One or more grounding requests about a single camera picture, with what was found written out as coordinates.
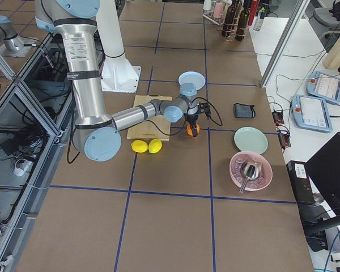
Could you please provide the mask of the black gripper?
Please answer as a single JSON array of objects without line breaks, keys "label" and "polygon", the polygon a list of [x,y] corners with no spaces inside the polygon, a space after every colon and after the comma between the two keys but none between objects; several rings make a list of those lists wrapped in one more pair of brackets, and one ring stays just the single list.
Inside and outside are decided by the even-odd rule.
[{"label": "black gripper", "polygon": [[186,121],[189,122],[193,137],[196,137],[198,135],[198,124],[196,123],[196,120],[198,119],[199,114],[200,111],[198,105],[195,105],[194,107],[188,109],[186,113]]}]

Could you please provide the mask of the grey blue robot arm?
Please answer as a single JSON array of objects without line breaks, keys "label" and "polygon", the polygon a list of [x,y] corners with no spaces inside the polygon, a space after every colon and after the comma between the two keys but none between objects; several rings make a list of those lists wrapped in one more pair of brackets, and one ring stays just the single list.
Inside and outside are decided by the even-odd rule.
[{"label": "grey blue robot arm", "polygon": [[134,92],[140,73],[126,59],[113,1],[36,1],[35,8],[37,26],[62,36],[78,110],[71,142],[86,157],[97,162],[113,158],[121,147],[121,130],[158,115],[169,122],[184,118],[196,128],[196,95],[202,84],[193,76],[183,78],[172,100],[152,99],[115,114],[106,112],[104,92]]}]

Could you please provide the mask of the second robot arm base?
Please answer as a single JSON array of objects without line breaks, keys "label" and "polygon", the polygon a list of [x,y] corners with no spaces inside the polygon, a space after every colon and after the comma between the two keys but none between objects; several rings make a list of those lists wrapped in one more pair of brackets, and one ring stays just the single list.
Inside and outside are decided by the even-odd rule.
[{"label": "second robot arm base", "polygon": [[3,57],[25,57],[31,48],[29,39],[17,33],[8,17],[0,15],[0,54]]}]

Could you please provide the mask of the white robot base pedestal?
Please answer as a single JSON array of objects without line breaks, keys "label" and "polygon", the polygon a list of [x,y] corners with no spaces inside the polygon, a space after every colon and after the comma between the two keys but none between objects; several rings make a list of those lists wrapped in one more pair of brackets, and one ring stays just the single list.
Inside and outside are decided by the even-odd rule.
[{"label": "white robot base pedestal", "polygon": [[101,72],[103,91],[135,93],[141,67],[131,65],[125,56],[115,1],[100,2],[96,21],[105,54]]}]

